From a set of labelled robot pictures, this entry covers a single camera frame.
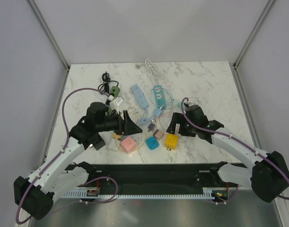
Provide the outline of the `pink cube socket adapter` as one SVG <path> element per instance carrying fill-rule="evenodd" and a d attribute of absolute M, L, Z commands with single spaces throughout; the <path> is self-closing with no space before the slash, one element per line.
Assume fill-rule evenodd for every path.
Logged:
<path fill-rule="evenodd" d="M 137 148 L 137 144 L 132 137 L 128 136 L 120 142 L 120 147 L 124 152 L 130 154 Z"/>

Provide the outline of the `yellow charger plug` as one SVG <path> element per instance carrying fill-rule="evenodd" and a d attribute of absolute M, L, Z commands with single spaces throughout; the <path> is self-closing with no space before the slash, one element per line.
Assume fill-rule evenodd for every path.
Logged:
<path fill-rule="evenodd" d="M 117 135 L 116 133 L 114 133 L 113 138 L 116 140 L 121 140 L 121 135 Z"/>

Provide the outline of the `grey charger plug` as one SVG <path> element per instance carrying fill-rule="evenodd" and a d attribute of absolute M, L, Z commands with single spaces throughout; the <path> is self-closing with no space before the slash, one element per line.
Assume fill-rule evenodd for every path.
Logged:
<path fill-rule="evenodd" d="M 151 120 L 147 128 L 148 128 L 148 132 L 155 132 L 156 130 L 155 120 Z"/>

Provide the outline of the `white charger block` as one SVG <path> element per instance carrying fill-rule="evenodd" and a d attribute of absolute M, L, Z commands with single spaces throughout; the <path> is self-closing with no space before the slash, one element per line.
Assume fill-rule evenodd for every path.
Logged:
<path fill-rule="evenodd" d="M 118 151 L 119 146 L 117 144 L 118 140 L 117 139 L 111 139 L 109 145 L 108 145 L 108 150 L 110 151 Z"/>

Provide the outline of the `pink plug adapter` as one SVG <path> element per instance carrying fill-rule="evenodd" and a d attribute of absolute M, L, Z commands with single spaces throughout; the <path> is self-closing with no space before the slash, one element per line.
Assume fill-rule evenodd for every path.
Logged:
<path fill-rule="evenodd" d="M 153 133 L 153 136 L 157 139 L 157 140 L 161 140 L 164 136 L 164 132 L 162 132 L 161 130 L 156 130 Z"/>

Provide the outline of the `teal power strip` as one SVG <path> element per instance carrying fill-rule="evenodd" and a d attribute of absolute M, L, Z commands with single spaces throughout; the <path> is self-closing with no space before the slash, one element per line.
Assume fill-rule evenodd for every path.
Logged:
<path fill-rule="evenodd" d="M 166 99 L 162 86 L 160 85 L 154 86 L 153 93 L 157 108 L 164 110 L 166 108 Z"/>

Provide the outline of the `yellow cube socket hub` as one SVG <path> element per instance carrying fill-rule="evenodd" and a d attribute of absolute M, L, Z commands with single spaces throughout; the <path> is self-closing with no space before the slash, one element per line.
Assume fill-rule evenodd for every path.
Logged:
<path fill-rule="evenodd" d="M 164 147 L 167 150 L 175 150 L 178 144 L 179 137 L 174 134 L 168 133 L 164 142 Z"/>

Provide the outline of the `light blue power strip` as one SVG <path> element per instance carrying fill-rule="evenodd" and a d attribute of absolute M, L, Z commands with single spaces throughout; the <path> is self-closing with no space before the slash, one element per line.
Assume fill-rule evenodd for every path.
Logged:
<path fill-rule="evenodd" d="M 138 84 L 134 84 L 131 87 L 131 91 L 137 101 L 137 103 L 139 104 L 140 108 L 145 110 L 149 107 L 149 104 L 144 96 L 144 93 L 142 92 L 141 88 L 139 87 Z"/>

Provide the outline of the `blue plug adapter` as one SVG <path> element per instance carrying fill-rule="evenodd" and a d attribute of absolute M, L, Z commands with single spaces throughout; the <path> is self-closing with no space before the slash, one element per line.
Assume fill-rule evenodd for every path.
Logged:
<path fill-rule="evenodd" d="M 154 136 L 147 138 L 145 143 L 149 150 L 155 150 L 159 147 L 159 142 Z"/>

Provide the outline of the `black cube plug adapter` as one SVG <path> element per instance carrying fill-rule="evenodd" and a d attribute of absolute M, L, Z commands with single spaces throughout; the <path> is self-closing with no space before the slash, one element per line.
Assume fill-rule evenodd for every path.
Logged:
<path fill-rule="evenodd" d="M 95 150 L 100 150 L 102 147 L 106 145 L 104 139 L 97 134 L 95 137 L 93 137 L 92 143 L 90 144 L 90 148 L 94 148 Z"/>

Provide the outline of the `green power strip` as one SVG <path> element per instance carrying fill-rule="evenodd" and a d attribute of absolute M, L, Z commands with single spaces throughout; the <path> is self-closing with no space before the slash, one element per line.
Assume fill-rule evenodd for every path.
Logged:
<path fill-rule="evenodd" d="M 120 88 L 118 86 L 112 86 L 110 88 L 110 95 L 113 97 L 118 97 L 120 94 Z"/>

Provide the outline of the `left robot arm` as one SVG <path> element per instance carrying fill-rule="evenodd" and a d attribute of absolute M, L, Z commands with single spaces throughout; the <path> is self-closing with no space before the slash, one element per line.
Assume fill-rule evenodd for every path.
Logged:
<path fill-rule="evenodd" d="M 77 156 L 95 144 L 100 132 L 113 131 L 119 136 L 143 132 L 126 110 L 112 116 L 106 113 L 107 106 L 104 103 L 91 103 L 85 116 L 71 130 L 66 130 L 65 143 L 58 152 L 28 177 L 19 176 L 14 181 L 17 216 L 24 210 L 32 218 L 40 220 L 50 212 L 61 195 L 76 186 L 92 186 L 96 183 L 97 174 L 87 162 L 79 164 L 71 174 L 61 174 Z"/>

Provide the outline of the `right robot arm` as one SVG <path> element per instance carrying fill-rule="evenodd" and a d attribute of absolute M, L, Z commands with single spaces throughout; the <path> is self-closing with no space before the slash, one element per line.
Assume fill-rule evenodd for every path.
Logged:
<path fill-rule="evenodd" d="M 200 139 L 227 151 L 238 159 L 243 167 L 219 162 L 210 173 L 215 186 L 234 183 L 250 187 L 258 198 L 270 203 L 289 187 L 289 170 L 282 154 L 269 153 L 233 135 L 217 120 L 209 121 L 198 105 L 187 107 L 182 113 L 173 113 L 167 133 Z"/>

